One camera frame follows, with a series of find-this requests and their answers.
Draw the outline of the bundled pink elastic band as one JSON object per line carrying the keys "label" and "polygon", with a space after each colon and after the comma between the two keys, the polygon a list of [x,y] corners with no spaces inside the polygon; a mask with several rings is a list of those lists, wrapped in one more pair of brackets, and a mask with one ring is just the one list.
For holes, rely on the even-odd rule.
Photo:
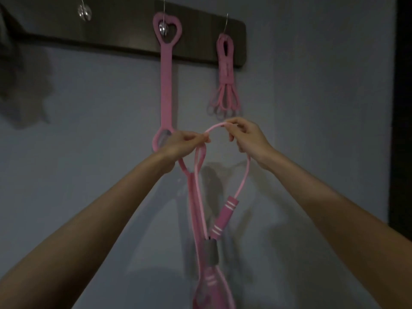
{"label": "bundled pink elastic band", "polygon": [[209,105],[217,113],[236,116],[241,112],[239,94],[234,76],[234,43],[232,38],[220,33],[216,41],[218,57],[218,88]]}

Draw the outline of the light pink tube resistance band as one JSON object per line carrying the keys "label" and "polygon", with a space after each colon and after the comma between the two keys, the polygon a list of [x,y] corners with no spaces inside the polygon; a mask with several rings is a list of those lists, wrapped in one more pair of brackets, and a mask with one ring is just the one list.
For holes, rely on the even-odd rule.
{"label": "light pink tube resistance band", "polygon": [[238,190],[234,196],[227,198],[211,227],[206,225],[198,178],[205,156],[206,145],[201,144],[194,151],[194,171],[188,172],[189,212],[198,274],[192,309],[236,309],[229,284],[219,268],[218,241],[239,204],[238,196],[250,169],[250,156],[247,156],[244,177]]}

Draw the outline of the person's left hand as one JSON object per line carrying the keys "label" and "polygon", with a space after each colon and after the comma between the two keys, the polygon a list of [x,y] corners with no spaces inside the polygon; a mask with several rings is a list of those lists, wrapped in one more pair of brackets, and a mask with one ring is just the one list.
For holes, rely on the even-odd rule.
{"label": "person's left hand", "polygon": [[158,152],[169,162],[175,163],[195,150],[191,147],[191,140],[210,140],[210,137],[208,133],[178,130],[168,137]]}

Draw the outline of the person's left forearm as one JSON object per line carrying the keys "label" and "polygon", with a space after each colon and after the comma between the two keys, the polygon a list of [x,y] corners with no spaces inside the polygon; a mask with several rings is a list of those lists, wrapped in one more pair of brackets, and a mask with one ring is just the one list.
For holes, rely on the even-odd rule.
{"label": "person's left forearm", "polygon": [[177,159],[172,149],[152,154],[44,239],[0,279],[0,309],[71,309]]}

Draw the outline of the pink heart-ended stretch band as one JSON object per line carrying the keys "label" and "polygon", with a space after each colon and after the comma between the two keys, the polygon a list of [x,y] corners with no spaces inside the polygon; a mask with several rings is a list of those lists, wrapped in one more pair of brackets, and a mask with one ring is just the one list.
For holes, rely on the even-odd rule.
{"label": "pink heart-ended stretch band", "polygon": [[153,28],[157,40],[160,44],[160,75],[161,75],[161,124],[160,128],[153,137],[152,149],[158,151],[159,139],[164,132],[173,133],[173,115],[172,115],[172,56],[173,47],[178,43],[182,35],[182,25],[180,20],[173,15],[168,16],[169,25],[175,25],[176,34],[170,42],[166,42],[160,35],[158,23],[161,19],[161,12],[153,17]]}

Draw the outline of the dark door frame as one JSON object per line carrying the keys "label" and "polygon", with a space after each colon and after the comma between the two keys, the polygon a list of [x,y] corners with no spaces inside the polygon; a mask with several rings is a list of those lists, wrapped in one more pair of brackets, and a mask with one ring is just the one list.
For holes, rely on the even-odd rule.
{"label": "dark door frame", "polygon": [[389,226],[412,241],[412,0],[396,0]]}

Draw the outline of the person's right hand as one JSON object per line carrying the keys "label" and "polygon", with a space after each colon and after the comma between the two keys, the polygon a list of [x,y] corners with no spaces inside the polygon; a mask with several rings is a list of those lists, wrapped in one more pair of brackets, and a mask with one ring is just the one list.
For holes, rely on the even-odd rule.
{"label": "person's right hand", "polygon": [[224,124],[227,132],[228,126],[238,126],[241,129],[241,137],[238,140],[234,140],[239,151],[248,154],[262,168],[266,168],[267,158],[270,157],[274,149],[260,127],[242,117],[227,119]]}

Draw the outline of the person's right forearm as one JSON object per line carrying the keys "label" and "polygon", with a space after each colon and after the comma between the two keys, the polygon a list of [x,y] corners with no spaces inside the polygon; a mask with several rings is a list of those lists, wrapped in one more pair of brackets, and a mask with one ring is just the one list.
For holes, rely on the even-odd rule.
{"label": "person's right forearm", "polygon": [[310,217],[382,309],[412,309],[412,242],[327,184],[265,147],[256,157]]}

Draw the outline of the dark wooden hook rack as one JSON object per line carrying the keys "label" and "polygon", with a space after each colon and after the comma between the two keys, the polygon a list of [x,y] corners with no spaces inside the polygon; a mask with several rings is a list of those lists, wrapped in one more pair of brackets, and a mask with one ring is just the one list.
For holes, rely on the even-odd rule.
{"label": "dark wooden hook rack", "polygon": [[[110,51],[160,55],[153,17],[162,12],[161,0],[84,0],[92,19],[83,21],[80,0],[0,0],[10,34],[19,40],[42,41]],[[225,17],[166,3],[183,31],[173,49],[181,61],[218,64],[216,41]]]}

